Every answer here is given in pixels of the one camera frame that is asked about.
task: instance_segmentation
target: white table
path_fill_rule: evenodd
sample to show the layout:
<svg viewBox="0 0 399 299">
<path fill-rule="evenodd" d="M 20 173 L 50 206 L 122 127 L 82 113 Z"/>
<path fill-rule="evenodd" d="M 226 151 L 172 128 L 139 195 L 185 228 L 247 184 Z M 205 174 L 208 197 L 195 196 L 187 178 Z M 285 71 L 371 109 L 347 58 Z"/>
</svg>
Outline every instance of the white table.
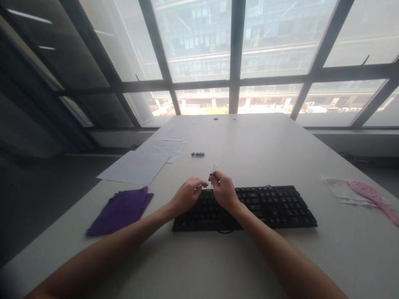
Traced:
<svg viewBox="0 0 399 299">
<path fill-rule="evenodd" d="M 165 130 L 166 124 L 151 139 Z M 144 216 L 168 202 L 190 176 L 208 177 L 213 163 L 235 186 L 294 185 L 318 221 L 315 229 L 279 233 L 325 271 L 350 298 L 399 296 L 399 228 L 377 209 L 339 203 L 322 176 L 359 179 L 377 187 L 399 211 L 399 201 L 310 133 L 282 114 L 207 115 L 193 125 L 174 164 L 149 186 Z M 204 157 L 191 157 L 204 152 Z M 140 188 L 101 181 L 0 271 L 22 297 L 73 255 L 95 242 L 84 232 L 108 199 Z M 97 298 L 285 297 L 276 277 L 243 231 L 156 232 Z"/>
</svg>

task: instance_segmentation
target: window pane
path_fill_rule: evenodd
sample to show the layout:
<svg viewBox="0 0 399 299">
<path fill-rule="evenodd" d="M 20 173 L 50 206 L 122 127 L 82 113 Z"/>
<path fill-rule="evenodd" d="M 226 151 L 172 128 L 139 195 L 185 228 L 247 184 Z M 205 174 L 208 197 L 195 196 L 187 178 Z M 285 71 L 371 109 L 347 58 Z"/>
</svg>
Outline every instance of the window pane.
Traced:
<svg viewBox="0 0 399 299">
<path fill-rule="evenodd" d="M 138 0 L 79 0 L 122 81 L 162 79 Z"/>
<path fill-rule="evenodd" d="M 152 0 L 173 82 L 230 77 L 231 0 Z"/>
<path fill-rule="evenodd" d="M 229 114 L 229 88 L 176 91 L 182 115 Z"/>
<path fill-rule="evenodd" d="M 399 54 L 399 1 L 356 0 L 324 66 L 382 64 Z"/>
<path fill-rule="evenodd" d="M 336 2 L 247 1 L 241 78 L 307 74 Z"/>
<path fill-rule="evenodd" d="M 69 87 L 109 86 L 58 0 L 2 0 L 2 4 Z"/>
<path fill-rule="evenodd" d="M 60 97 L 61 101 L 65 104 L 68 110 L 76 117 L 80 124 L 84 127 L 92 127 L 93 124 L 89 118 L 84 114 L 82 109 L 70 98 Z"/>
<path fill-rule="evenodd" d="M 385 80 L 313 83 L 296 121 L 304 127 L 348 126 Z"/>
<path fill-rule="evenodd" d="M 291 114 L 302 84 L 240 87 L 238 113 Z"/>
<path fill-rule="evenodd" d="M 374 112 L 364 126 L 399 126 L 399 87 Z"/>
<path fill-rule="evenodd" d="M 54 78 L 53 74 L 50 73 L 48 68 L 26 45 L 26 43 L 22 40 L 18 33 L 16 33 L 15 30 L 1 16 L 0 27 L 3 32 L 9 37 L 9 39 L 14 43 L 15 47 L 22 53 L 27 61 L 31 63 L 31 65 L 36 69 L 36 71 L 42 76 L 42 78 L 50 85 L 53 90 L 63 89 L 61 84 L 57 81 L 56 78 Z"/>
<path fill-rule="evenodd" d="M 116 95 L 80 96 L 79 99 L 100 126 L 134 127 Z"/>
<path fill-rule="evenodd" d="M 176 115 L 169 91 L 125 93 L 142 127 L 160 127 Z"/>
</svg>

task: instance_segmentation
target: keyboard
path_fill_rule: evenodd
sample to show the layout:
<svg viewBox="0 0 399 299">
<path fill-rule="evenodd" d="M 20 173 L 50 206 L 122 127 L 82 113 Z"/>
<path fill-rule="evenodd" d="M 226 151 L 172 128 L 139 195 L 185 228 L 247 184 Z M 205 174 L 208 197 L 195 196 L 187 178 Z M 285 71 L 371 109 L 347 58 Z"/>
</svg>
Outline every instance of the keyboard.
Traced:
<svg viewBox="0 0 399 299">
<path fill-rule="evenodd" d="M 294 186 L 236 188 L 238 199 L 263 223 L 275 228 L 317 227 L 317 221 Z M 178 216 L 173 232 L 241 230 L 240 224 L 215 199 L 202 190 L 198 202 Z"/>
</svg>

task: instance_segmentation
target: purple napkin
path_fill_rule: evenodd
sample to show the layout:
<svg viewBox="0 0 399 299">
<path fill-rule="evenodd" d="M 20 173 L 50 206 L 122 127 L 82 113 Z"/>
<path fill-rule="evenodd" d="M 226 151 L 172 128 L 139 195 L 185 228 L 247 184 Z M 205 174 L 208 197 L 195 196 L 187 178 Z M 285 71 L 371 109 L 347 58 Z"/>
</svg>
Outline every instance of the purple napkin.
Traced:
<svg viewBox="0 0 399 299">
<path fill-rule="evenodd" d="M 115 194 L 86 231 L 86 236 L 114 233 L 139 220 L 154 196 L 154 193 L 147 192 L 148 187 L 144 187 Z"/>
</svg>

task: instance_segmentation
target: window frame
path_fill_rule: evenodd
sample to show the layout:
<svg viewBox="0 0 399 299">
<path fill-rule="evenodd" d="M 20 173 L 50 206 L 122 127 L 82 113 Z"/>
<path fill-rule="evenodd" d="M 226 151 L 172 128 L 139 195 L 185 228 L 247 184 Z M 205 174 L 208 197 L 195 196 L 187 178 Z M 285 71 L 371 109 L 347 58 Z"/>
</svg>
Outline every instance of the window frame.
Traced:
<svg viewBox="0 0 399 299">
<path fill-rule="evenodd" d="M 29 37 L 19 28 L 17 23 L 13 20 L 11 14 L 7 9 L 0 5 L 0 15 L 8 22 L 8 24 L 19 34 L 23 41 L 33 51 L 33 53 L 42 61 L 42 63 L 49 69 L 53 76 L 60 82 L 64 90 L 53 91 L 58 98 L 66 96 L 71 98 L 75 103 L 86 113 L 90 121 L 94 124 L 87 130 L 110 129 L 101 127 L 96 123 L 88 113 L 87 109 L 82 108 L 78 100 L 79 96 L 84 95 L 100 95 L 112 93 L 115 94 L 125 112 L 129 116 L 134 128 L 121 127 L 112 128 L 112 130 L 126 129 L 126 130 L 157 130 L 158 127 L 142 127 L 137 120 L 136 115 L 129 106 L 124 93 L 137 93 L 149 91 L 169 91 L 171 99 L 177 115 L 181 115 L 180 107 L 176 97 L 176 90 L 187 89 L 204 89 L 204 88 L 229 88 L 229 113 L 238 112 L 239 90 L 243 86 L 261 86 L 261 85 L 285 85 L 301 83 L 302 88 L 299 92 L 296 104 L 293 107 L 290 115 L 291 119 L 296 120 L 299 111 L 306 99 L 306 96 L 313 83 L 319 82 L 337 82 L 337 81 L 359 81 L 359 80 L 373 80 L 373 79 L 387 79 L 387 82 L 372 96 L 368 104 L 356 116 L 356 118 L 346 127 L 305 127 L 306 129 L 328 129 L 328 130 L 342 130 L 342 129 L 357 129 L 363 128 L 366 121 L 373 115 L 380 105 L 392 94 L 392 92 L 399 86 L 399 59 L 389 64 L 371 64 L 358 66 L 340 66 L 340 67 L 324 67 L 324 64 L 331 52 L 332 47 L 339 35 L 344 22 L 349 15 L 350 9 L 355 0 L 337 0 L 337 4 L 331 15 L 331 19 L 324 33 L 321 43 L 317 49 L 313 63 L 307 74 L 294 76 L 276 76 L 263 78 L 245 78 L 240 79 L 241 75 L 241 59 L 242 59 L 242 45 L 244 38 L 244 18 L 246 1 L 232 0 L 232 23 L 231 23 L 231 49 L 230 49 L 230 77 L 229 80 L 214 80 L 214 81 L 197 81 L 197 82 L 181 82 L 174 83 L 170 75 L 165 51 L 163 48 L 160 32 L 156 22 L 154 9 L 151 1 L 138 0 L 144 16 L 145 24 L 150 34 L 151 43 L 153 45 L 155 56 L 158 61 L 159 68 L 162 74 L 162 80 L 151 81 L 132 81 L 123 82 L 119 77 L 115 67 L 113 66 L 107 52 L 105 51 L 100 39 L 94 32 L 87 15 L 85 14 L 79 0 L 59 0 L 68 17 L 72 21 L 80 37 L 89 49 L 95 62 L 99 66 L 101 72 L 105 76 L 110 87 L 106 88 L 89 88 L 89 89 L 71 89 L 60 78 L 60 75 L 54 71 L 54 68 L 46 60 Z M 397 129 L 399 127 L 365 127 L 365 129 Z"/>
</svg>

